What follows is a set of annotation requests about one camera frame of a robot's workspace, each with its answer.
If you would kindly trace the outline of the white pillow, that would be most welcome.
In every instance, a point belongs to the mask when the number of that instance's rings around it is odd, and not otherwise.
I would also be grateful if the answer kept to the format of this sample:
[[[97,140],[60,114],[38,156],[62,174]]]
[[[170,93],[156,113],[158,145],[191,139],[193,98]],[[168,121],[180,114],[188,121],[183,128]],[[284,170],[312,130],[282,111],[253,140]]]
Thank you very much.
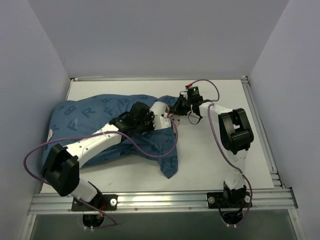
[[[168,106],[166,103],[161,101],[155,101],[150,108],[150,111],[153,112],[155,116],[162,116],[168,113]]]

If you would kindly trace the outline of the blue cartoon print pillowcase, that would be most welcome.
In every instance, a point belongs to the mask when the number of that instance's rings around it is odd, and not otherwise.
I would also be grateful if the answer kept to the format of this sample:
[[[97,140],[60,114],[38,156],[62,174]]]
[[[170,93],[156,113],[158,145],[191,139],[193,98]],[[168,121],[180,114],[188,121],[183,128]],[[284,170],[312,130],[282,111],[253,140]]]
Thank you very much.
[[[110,120],[131,109],[134,103],[142,102],[149,107],[159,101],[172,106],[177,98],[164,95],[159,98],[150,95],[101,94],[86,99],[61,102],[53,111],[47,141],[59,139],[60,145],[74,143],[72,137],[91,135]],[[161,172],[170,179],[178,171],[178,153],[174,148],[175,132],[172,128],[147,132],[133,137],[133,141],[110,147],[91,158],[85,166],[94,166],[118,159],[129,154],[143,156],[157,161]]]

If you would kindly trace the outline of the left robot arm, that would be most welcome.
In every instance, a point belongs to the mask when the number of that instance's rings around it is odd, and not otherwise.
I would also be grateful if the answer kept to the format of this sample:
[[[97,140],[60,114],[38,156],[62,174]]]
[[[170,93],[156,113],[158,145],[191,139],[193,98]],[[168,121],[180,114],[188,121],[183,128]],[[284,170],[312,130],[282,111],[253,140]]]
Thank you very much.
[[[125,136],[154,130],[154,119],[155,114],[148,105],[136,102],[129,112],[112,119],[89,137],[66,146],[52,146],[41,171],[42,177],[60,196],[72,195],[82,199],[88,209],[97,209],[101,197],[93,184],[80,178],[80,168],[97,154],[123,142]]]

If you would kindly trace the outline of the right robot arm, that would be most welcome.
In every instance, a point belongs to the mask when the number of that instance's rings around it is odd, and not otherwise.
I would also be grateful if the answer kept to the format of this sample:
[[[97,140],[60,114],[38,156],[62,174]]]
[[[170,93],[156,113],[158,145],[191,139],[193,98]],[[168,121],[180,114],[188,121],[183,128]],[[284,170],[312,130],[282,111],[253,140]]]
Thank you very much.
[[[199,120],[208,118],[218,149],[229,165],[229,172],[223,183],[223,203],[232,207],[240,198],[245,198],[246,157],[254,140],[246,111],[243,108],[226,108],[209,99],[204,100],[197,92],[188,93],[186,96],[180,94],[169,112],[178,116],[193,113]]]

